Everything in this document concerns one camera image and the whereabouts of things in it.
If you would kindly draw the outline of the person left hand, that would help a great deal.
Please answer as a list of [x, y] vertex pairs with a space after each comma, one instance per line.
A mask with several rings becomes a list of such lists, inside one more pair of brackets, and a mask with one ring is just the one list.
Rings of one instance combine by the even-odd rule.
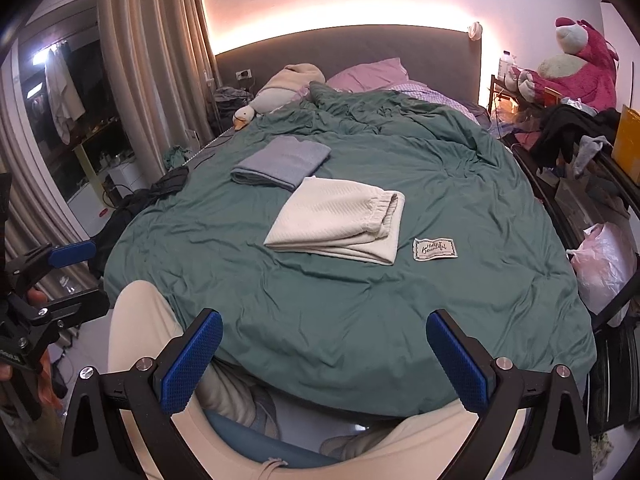
[[42, 330], [32, 332], [37, 309], [16, 292], [9, 292], [1, 301], [1, 380], [6, 382], [14, 370], [39, 375], [47, 345], [40, 338]]

